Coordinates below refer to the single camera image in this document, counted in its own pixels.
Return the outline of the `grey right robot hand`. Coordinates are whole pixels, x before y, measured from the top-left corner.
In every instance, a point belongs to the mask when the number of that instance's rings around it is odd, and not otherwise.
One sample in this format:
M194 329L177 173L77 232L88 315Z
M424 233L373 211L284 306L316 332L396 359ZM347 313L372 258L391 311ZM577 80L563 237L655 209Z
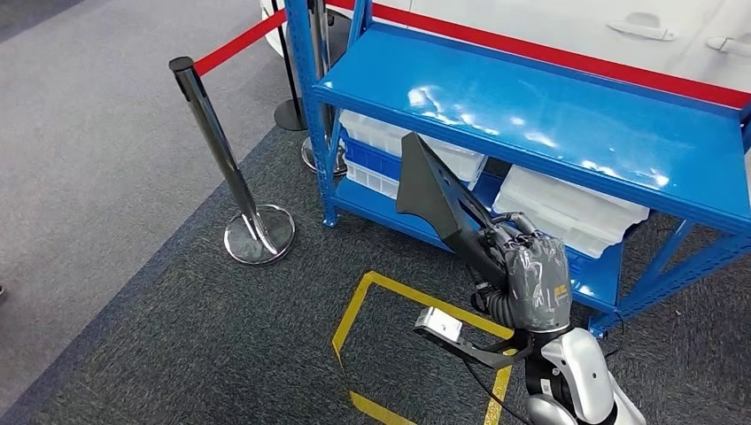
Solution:
M492 219L505 281L477 292L481 311L499 325L547 334L570 327L571 279L565 244L523 212Z

